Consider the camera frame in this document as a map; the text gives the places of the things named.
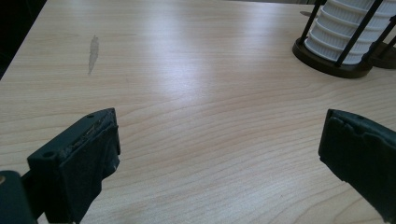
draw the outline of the light wood tabletop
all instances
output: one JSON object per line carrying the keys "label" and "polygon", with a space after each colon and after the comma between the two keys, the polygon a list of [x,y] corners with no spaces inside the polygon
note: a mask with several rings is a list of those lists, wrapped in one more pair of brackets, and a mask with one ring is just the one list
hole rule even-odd
{"label": "light wood tabletop", "polygon": [[82,223],[382,223],[318,144],[329,108],[396,130],[396,73],[301,63],[312,8],[48,1],[0,81],[0,170],[115,107],[120,167]]}

